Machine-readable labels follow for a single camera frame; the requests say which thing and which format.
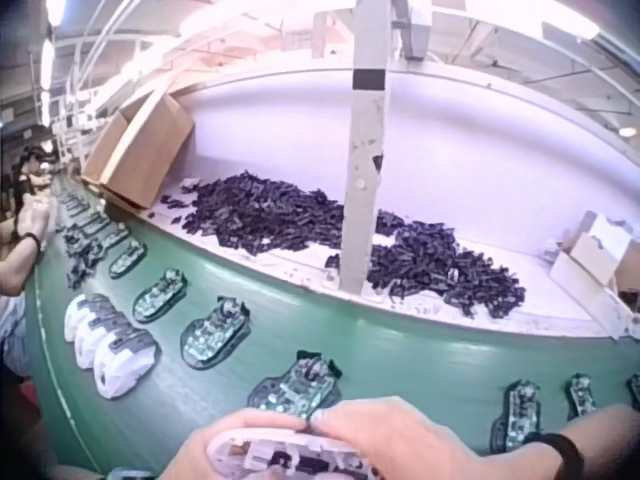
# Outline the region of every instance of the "white wall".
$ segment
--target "white wall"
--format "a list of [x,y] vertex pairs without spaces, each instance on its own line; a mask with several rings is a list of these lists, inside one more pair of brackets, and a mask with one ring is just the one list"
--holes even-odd
[[[528,253],[587,209],[640,223],[640,169],[578,126],[449,79],[395,73],[390,84],[380,207]],[[342,201],[350,89],[351,72],[323,71],[182,97],[196,131],[173,175],[247,169]]]

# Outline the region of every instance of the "black watch strap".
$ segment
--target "black watch strap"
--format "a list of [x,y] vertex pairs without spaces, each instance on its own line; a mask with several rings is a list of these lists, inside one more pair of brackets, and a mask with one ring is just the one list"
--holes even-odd
[[540,442],[549,445],[562,457],[562,467],[555,480],[581,480],[584,474],[584,457],[575,443],[559,433],[532,434],[525,444]]
[[35,234],[33,234],[31,232],[25,233],[22,237],[20,237],[20,240],[24,240],[25,238],[31,238],[31,239],[33,239],[34,242],[36,242],[36,247],[38,247],[38,254],[40,254],[40,249],[42,248],[42,244],[40,243],[40,239],[38,237],[36,237]]

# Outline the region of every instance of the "green conveyor belt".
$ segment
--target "green conveyor belt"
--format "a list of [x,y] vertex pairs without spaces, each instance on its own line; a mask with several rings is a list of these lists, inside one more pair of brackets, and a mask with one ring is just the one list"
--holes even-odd
[[[66,286],[69,260],[61,235],[50,240],[28,291],[36,385],[56,451],[67,463],[94,462],[102,471],[118,465],[160,470],[193,429],[244,407],[252,388],[283,373],[298,349],[336,361],[344,371],[339,385],[345,398],[400,395],[480,452],[488,449],[491,424],[511,382],[528,378],[541,386],[542,425],[554,430],[566,423],[563,385],[571,375],[590,374],[596,401],[604,406],[629,403],[625,380],[640,371],[640,347],[630,341],[528,337],[411,320],[274,280],[140,220],[129,224],[149,247],[147,258],[111,280],[107,267],[126,242],[119,245],[83,291],[108,295],[131,318],[134,298],[167,267],[183,270],[189,287],[167,315],[144,326],[158,340],[162,358],[125,397],[102,398],[92,373],[77,367],[72,345],[64,341],[64,312],[80,291]],[[180,357],[179,336],[211,310],[217,295],[246,302],[252,334],[224,363],[194,371]]]

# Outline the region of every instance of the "white mouse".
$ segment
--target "white mouse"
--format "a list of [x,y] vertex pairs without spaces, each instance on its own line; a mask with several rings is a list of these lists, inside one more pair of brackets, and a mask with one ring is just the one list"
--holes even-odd
[[376,469],[349,444],[294,430],[229,430],[209,443],[207,457],[222,478],[232,480],[267,470],[282,472],[292,480],[378,478]]
[[110,333],[130,327],[131,324],[122,312],[96,317],[89,314],[78,326],[75,340],[76,363],[80,368],[93,368],[96,350],[102,340]]
[[127,393],[153,367],[159,350],[146,330],[127,327],[109,332],[100,342],[93,362],[98,393],[105,398]]
[[91,312],[108,313],[115,311],[109,299],[100,293],[81,294],[71,300],[64,315],[64,339],[73,342],[78,326],[83,318]]

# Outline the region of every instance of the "ceiling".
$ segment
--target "ceiling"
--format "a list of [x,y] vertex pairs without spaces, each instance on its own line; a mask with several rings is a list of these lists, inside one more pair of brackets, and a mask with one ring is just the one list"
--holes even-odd
[[[637,30],[640,7],[636,5],[636,0],[562,1],[592,18],[616,43],[640,56],[640,33]],[[55,30],[52,97],[64,91],[78,41],[85,34],[89,39],[100,35],[121,2],[105,0],[93,26],[86,31],[101,0],[67,0],[63,21]],[[7,152],[48,133],[48,130],[36,126],[30,65],[31,54],[37,101],[40,50],[47,22],[44,0],[2,0],[0,3],[3,32],[0,39],[0,110],[12,108],[14,115],[14,119],[0,130],[4,151]],[[118,74],[132,59],[136,39],[140,43],[141,39],[149,36],[177,36],[182,20],[215,3],[215,0],[141,0],[118,26],[114,40],[106,44],[83,88],[102,85]],[[464,8],[464,0],[433,0],[433,4],[436,7]],[[182,61],[196,59],[197,62],[190,68],[210,70],[265,52],[310,48],[312,14],[292,16],[286,10],[286,5],[259,13],[262,20],[243,16],[225,23],[219,29],[220,38],[199,45]],[[328,17],[329,44],[351,40],[350,15],[350,11],[341,11]],[[625,65],[609,58],[593,45],[578,44],[575,38],[553,27],[545,27],[545,37],[603,70],[640,102],[640,78]],[[83,43],[81,64],[93,45],[91,42]],[[640,127],[640,110],[616,88],[566,55],[523,35],[483,24],[476,25],[475,21],[468,18],[435,13],[429,50],[445,63],[526,84],[583,111],[608,128],[617,129],[627,124]],[[29,140],[24,139],[27,130],[34,133]]]

